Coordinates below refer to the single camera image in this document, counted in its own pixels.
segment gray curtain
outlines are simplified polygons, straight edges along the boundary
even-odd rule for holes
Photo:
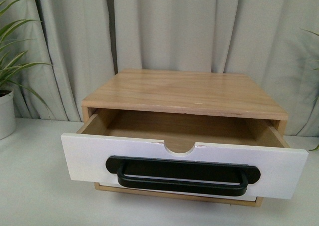
[[[54,66],[24,80],[55,119],[79,121],[81,100],[114,75],[107,3],[40,1],[48,48],[33,24],[41,37],[31,58],[41,52]],[[34,4],[24,12],[38,17]],[[118,70],[247,74],[288,112],[286,134],[319,136],[319,37],[301,30],[319,31],[318,9],[318,0],[114,0]],[[25,97],[16,99],[19,115],[45,118]]]

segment wooden base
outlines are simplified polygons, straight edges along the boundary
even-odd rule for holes
[[[244,206],[252,206],[252,207],[260,207],[263,201],[263,197],[257,197],[255,201],[231,200],[231,199],[204,197],[204,196],[181,195],[181,194],[154,192],[154,191],[147,191],[147,190],[117,188],[117,187],[100,185],[100,183],[94,183],[94,187],[96,190],[112,191],[112,192],[118,192],[118,193],[129,193],[129,194],[135,194],[135,195],[164,197],[164,198],[179,199],[179,200],[204,201],[204,202],[230,204],[230,205],[244,205]]]

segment plant leaf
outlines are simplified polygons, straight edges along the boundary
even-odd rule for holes
[[[16,40],[16,41],[10,42],[10,43],[0,47],[0,52],[3,51],[4,49],[6,49],[8,46],[10,46],[12,44],[15,44],[15,43],[18,43],[18,42],[22,42],[22,41],[26,41],[26,40],[35,40],[35,39],[24,39],[24,40]]]
[[[19,86],[19,87],[22,87],[22,88],[24,88],[24,89],[30,91],[33,95],[35,95],[35,96],[45,105],[45,107],[47,108],[47,110],[49,110],[49,111],[52,113],[52,115],[53,115],[53,112],[51,111],[50,107],[46,104],[46,102],[42,99],[42,97],[41,97],[38,93],[36,93],[33,89],[31,89],[31,88],[29,88],[29,87],[26,87],[26,86],[24,86],[24,85],[21,85],[21,84],[15,82],[15,81],[12,81],[12,80],[9,80],[8,82],[10,82],[10,83],[12,83],[12,84],[15,84],[15,85],[17,85],[17,86]]]
[[[18,1],[20,1],[20,0],[14,0],[14,1],[11,2],[10,4],[8,4],[5,8],[3,8],[3,9],[0,11],[0,16],[1,16],[2,14],[4,14],[13,4],[15,4],[15,3],[18,2]]]
[[[39,65],[39,64],[51,65],[51,64],[43,63],[43,62],[33,62],[33,63],[27,63],[27,64],[20,65],[20,67],[16,68],[15,70],[7,72],[4,77],[3,77],[3,76],[0,77],[0,79],[2,79],[2,80],[0,81],[0,88],[1,88],[4,84],[6,84],[7,82],[9,82],[10,79],[11,79],[14,75],[18,74],[20,71],[25,70],[25,69],[30,68],[30,67],[33,67],[33,66],[35,66],[35,65]]]
[[[25,54],[27,53],[27,50],[18,53],[3,69],[7,69],[9,67],[12,67],[18,60],[21,59]]]
[[[0,2],[0,6],[3,4],[3,3],[5,3],[6,2],[6,0],[3,0],[2,2]]]
[[[6,58],[6,56],[8,55],[10,53],[10,51],[8,51],[6,54],[4,54],[2,57],[1,57],[1,59],[0,59],[0,69],[2,69],[2,62],[3,62],[3,60]]]
[[[304,30],[304,31],[307,31],[307,32],[310,32],[310,33],[312,33],[312,34],[315,34],[315,35],[319,36],[319,33],[315,33],[315,32],[313,32],[313,31],[311,31],[311,30],[306,30],[306,29],[301,29],[301,30]]]
[[[314,149],[309,150],[309,151],[316,151],[316,150],[318,150],[318,149],[319,149],[319,145],[317,145],[317,147],[315,147]]]
[[[9,36],[9,35],[10,35],[14,30],[16,30],[18,27],[20,27],[20,26],[26,24],[26,23],[29,22],[29,21],[37,21],[37,20],[28,19],[28,20],[20,20],[20,21],[21,21],[20,23],[17,23],[17,24],[12,25],[9,29],[7,29],[7,30],[5,31],[5,33],[3,34],[3,36],[2,36],[2,38],[1,38],[1,40],[0,40],[0,42],[3,42],[4,39],[5,39],[7,36]]]
[[[6,32],[6,30],[8,30],[13,24],[15,24],[16,22],[19,22],[19,21],[21,21],[21,20],[15,20],[15,21],[10,22],[9,24],[5,25],[4,27],[2,27],[0,29],[0,36],[2,36]]]

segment black drawer handle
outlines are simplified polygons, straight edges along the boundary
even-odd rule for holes
[[[223,196],[241,196],[260,178],[258,168],[248,165],[121,156],[108,158],[106,168],[128,188]]]

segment white drawer front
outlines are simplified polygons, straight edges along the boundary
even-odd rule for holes
[[[178,154],[161,140],[65,133],[61,136],[72,180],[99,182],[120,187],[117,175],[105,167],[113,155],[156,159],[247,164],[256,166],[261,177],[249,184],[245,196],[290,199],[307,160],[300,149],[195,143],[191,151]]]

